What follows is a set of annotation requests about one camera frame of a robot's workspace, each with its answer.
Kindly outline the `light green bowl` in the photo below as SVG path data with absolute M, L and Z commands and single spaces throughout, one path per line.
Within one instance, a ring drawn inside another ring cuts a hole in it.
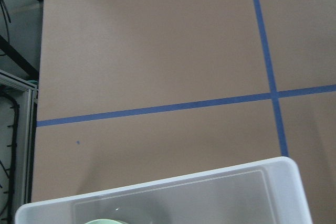
M 114 219 L 95 219 L 86 222 L 85 224 L 128 224 L 122 220 L 114 220 Z

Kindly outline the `clear plastic storage box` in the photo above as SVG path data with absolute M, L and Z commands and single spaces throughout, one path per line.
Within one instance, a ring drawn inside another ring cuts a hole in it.
M 297 164 L 275 157 L 25 204 L 16 223 L 312 223 Z

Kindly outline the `aluminium frame rail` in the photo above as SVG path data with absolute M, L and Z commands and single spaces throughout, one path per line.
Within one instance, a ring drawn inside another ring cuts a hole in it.
M 29 201 L 36 81 L 1 70 L 1 208 Z

